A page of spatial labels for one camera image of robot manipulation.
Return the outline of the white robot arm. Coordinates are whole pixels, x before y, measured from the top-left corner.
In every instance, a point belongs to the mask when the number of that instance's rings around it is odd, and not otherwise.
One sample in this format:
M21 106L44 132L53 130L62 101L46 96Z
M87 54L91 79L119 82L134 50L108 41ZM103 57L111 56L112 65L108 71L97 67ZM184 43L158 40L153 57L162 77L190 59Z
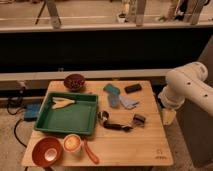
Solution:
M159 93L163 124L170 125L177 110L188 99L213 116L213 87L205 83L208 69L201 62L192 62L166 73L166 86Z

